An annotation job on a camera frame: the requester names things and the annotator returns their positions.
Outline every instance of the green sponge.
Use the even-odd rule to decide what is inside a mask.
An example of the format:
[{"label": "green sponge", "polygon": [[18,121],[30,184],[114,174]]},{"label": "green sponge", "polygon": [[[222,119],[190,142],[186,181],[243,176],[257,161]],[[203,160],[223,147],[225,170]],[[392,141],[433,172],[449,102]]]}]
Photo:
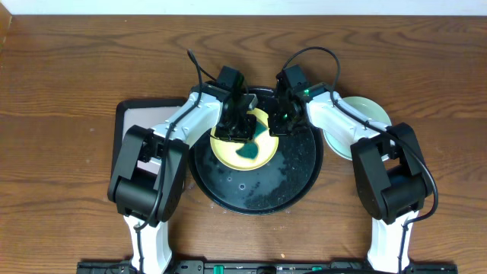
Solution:
[{"label": "green sponge", "polygon": [[253,134],[252,142],[248,142],[247,144],[243,145],[243,147],[241,147],[239,150],[237,150],[236,151],[237,155],[252,160],[257,158],[257,155],[259,154],[259,147],[254,141],[257,138],[257,136],[259,136],[262,132],[265,131],[266,131],[266,126],[264,126],[262,123],[257,122],[256,132]]}]

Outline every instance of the light green plate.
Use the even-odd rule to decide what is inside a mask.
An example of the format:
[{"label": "light green plate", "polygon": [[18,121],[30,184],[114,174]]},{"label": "light green plate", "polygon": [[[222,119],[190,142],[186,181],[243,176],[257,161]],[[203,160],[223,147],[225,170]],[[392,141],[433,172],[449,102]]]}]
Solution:
[{"label": "light green plate", "polygon": [[[343,98],[343,100],[350,106],[365,114],[365,116],[368,116],[376,121],[392,125],[386,110],[384,110],[374,101],[364,97],[347,97]],[[335,153],[347,160],[352,159],[352,153],[350,152],[349,146],[342,145],[342,143],[338,142],[335,137],[331,136],[327,132],[323,131],[323,133],[325,135],[326,143],[328,143]]]}]

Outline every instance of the white wall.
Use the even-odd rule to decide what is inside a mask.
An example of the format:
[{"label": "white wall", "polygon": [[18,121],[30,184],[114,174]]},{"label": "white wall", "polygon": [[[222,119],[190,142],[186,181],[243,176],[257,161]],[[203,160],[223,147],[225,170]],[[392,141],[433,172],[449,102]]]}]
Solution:
[{"label": "white wall", "polygon": [[487,15],[486,0],[2,0],[2,4],[12,14]]}]

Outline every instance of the yellow plate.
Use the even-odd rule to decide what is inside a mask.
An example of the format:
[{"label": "yellow plate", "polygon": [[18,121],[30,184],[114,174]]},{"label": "yellow plate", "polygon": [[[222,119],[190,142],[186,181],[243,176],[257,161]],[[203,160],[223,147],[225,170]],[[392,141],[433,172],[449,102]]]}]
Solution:
[{"label": "yellow plate", "polygon": [[257,108],[247,113],[253,114],[257,118],[257,122],[266,127],[265,131],[260,133],[257,137],[254,136],[253,142],[255,142],[258,148],[257,156],[254,159],[242,157],[237,153],[244,144],[224,142],[210,138],[210,145],[212,146],[216,158],[227,167],[235,170],[254,170],[262,167],[272,159],[279,144],[278,137],[271,137],[269,135],[269,125],[267,123],[269,115],[267,113]]}]

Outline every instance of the black wire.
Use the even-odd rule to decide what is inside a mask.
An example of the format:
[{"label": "black wire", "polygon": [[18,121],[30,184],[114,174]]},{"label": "black wire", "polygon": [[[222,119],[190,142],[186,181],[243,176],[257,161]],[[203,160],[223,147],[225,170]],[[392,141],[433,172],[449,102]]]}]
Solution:
[{"label": "black wire", "polygon": [[340,61],[339,61],[338,57],[336,57],[336,55],[335,55],[334,52],[332,52],[329,49],[320,47],[320,46],[308,47],[306,49],[302,49],[302,50],[298,51],[297,53],[295,53],[284,64],[284,66],[282,67],[282,69],[285,69],[288,66],[288,63],[294,57],[302,54],[305,51],[311,50],[311,49],[319,49],[319,50],[325,51],[325,52],[329,53],[335,59],[335,61],[336,61],[336,76],[335,76],[335,80],[333,81],[332,88],[331,88],[331,91],[330,91],[330,98],[331,98],[331,101],[333,103],[333,106],[334,107],[337,107],[344,114],[350,116],[352,119],[354,119],[355,121],[357,121],[360,124],[362,124],[365,128],[369,128],[369,129],[372,129],[372,130],[374,130],[376,132],[379,132],[379,133],[383,134],[384,136],[386,136],[391,141],[394,141],[396,144],[398,144],[399,146],[403,147],[404,150],[407,153],[409,153],[418,162],[418,164],[421,166],[421,168],[425,172],[426,176],[428,177],[428,180],[431,182],[431,185],[432,185],[432,188],[433,188],[433,199],[434,199],[433,200],[433,206],[431,207],[431,210],[428,213],[426,213],[426,214],[424,214],[422,216],[419,216],[419,217],[416,217],[416,218],[407,220],[403,224],[403,236],[401,237],[401,245],[400,245],[399,256],[398,256],[398,259],[399,259],[398,273],[401,273],[403,271],[402,270],[402,263],[403,263],[402,260],[403,260],[403,253],[404,253],[404,243],[406,241],[406,233],[409,230],[408,225],[410,225],[412,223],[415,223],[417,221],[422,221],[422,220],[425,220],[427,218],[430,218],[431,216],[433,216],[433,214],[436,212],[436,209],[438,208],[438,188],[436,186],[436,182],[434,181],[433,175],[431,175],[430,170],[426,167],[426,165],[423,162],[423,160],[421,160],[421,158],[412,150],[412,148],[408,144],[406,144],[405,142],[399,140],[394,135],[391,135],[390,133],[388,133],[388,132],[386,132],[386,131],[384,131],[382,129],[379,129],[379,128],[375,127],[375,126],[370,125],[370,123],[368,121],[362,121],[361,119],[359,119],[358,117],[356,117],[355,115],[353,115],[352,113],[350,113],[349,111],[347,111],[346,109],[344,109],[339,104],[339,102],[337,101],[337,99],[335,99],[335,96],[334,96],[334,94],[335,94],[335,86],[336,86],[336,82],[338,81],[339,76],[340,76]]},{"label": "black wire", "polygon": [[199,67],[199,69],[201,69],[201,72],[203,72],[203,74],[204,74],[204,75],[208,76],[208,77],[209,77],[211,80],[216,81],[216,78],[215,78],[215,77],[213,77],[212,75],[210,75],[208,72],[206,72],[206,70],[204,70],[202,67],[200,67],[200,66],[198,65],[198,62],[196,61],[196,59],[194,59],[194,58],[193,58],[193,57],[194,57],[194,55],[193,55],[193,57],[192,57],[192,56],[189,54],[189,52],[188,52],[188,56],[189,56],[189,59],[191,59],[191,62],[193,62],[193,64],[197,65],[197,66]]},{"label": "black wire", "polygon": [[296,56],[298,56],[298,55],[300,55],[300,54],[302,54],[308,50],[312,50],[312,49],[317,49],[317,50],[322,50],[324,52],[327,52],[331,56],[333,56],[333,58],[335,59],[335,61],[336,61],[336,75],[335,75],[335,79],[333,80],[333,84],[332,84],[332,91],[334,91],[336,83],[338,82],[338,78],[340,78],[340,73],[341,73],[342,69],[340,68],[340,61],[338,60],[338,57],[336,57],[336,55],[333,51],[331,51],[327,48],[324,48],[321,46],[310,46],[310,47],[307,47],[305,49],[302,49],[302,50],[298,51],[297,53],[295,53],[293,56],[291,56],[291,58],[289,58],[288,61],[286,61],[286,63],[282,66],[282,70],[284,70],[289,65],[289,63],[292,61],[292,59],[296,58]]},{"label": "black wire", "polygon": [[137,249],[138,249],[138,271],[144,273],[144,254],[142,252],[142,235],[141,231],[135,231],[137,234]]},{"label": "black wire", "polygon": [[374,274],[390,274],[390,272],[382,272],[373,269],[320,269],[305,274],[360,274],[360,273],[374,273]]},{"label": "black wire", "polygon": [[105,272],[103,274],[107,274],[108,269],[110,269],[111,273],[113,273],[113,271],[112,271],[113,267],[119,268],[121,266],[130,267],[130,263],[114,263],[113,265],[106,267]]},{"label": "black wire", "polygon": [[134,226],[134,230],[137,233],[137,246],[138,246],[138,252],[139,252],[139,256],[140,256],[139,272],[142,274],[143,274],[143,271],[142,271],[143,263],[142,262],[143,262],[144,258],[142,256],[142,246],[140,246],[140,245],[142,245],[142,236],[140,234],[140,231],[142,229],[144,229],[149,224],[149,222],[155,218],[157,211],[159,209],[159,205],[161,204],[162,186],[164,185],[164,177],[166,174],[166,157],[167,157],[167,151],[169,150],[170,134],[173,132],[173,130],[176,127],[176,125],[178,124],[178,122],[181,121],[182,118],[184,118],[188,113],[193,111],[198,106],[198,104],[201,100],[201,97],[202,97],[202,91],[203,91],[203,79],[202,79],[202,75],[201,75],[202,70],[201,70],[201,67],[199,66],[198,60],[196,60],[196,57],[194,56],[193,51],[191,49],[188,49],[187,52],[188,52],[189,58],[191,59],[191,61],[196,66],[196,71],[198,72],[198,81],[199,81],[198,97],[195,100],[195,103],[191,107],[189,107],[189,109],[187,109],[184,113],[179,115],[172,123],[169,124],[169,128],[167,129],[167,132],[166,132],[166,136],[164,137],[164,146],[162,149],[162,156],[161,156],[161,166],[159,167],[159,177],[161,178],[161,183],[159,183],[158,194],[157,194],[156,199],[154,201],[154,205],[152,206],[151,213],[149,214],[147,219],[145,219],[145,221],[142,225],[135,225]]}]

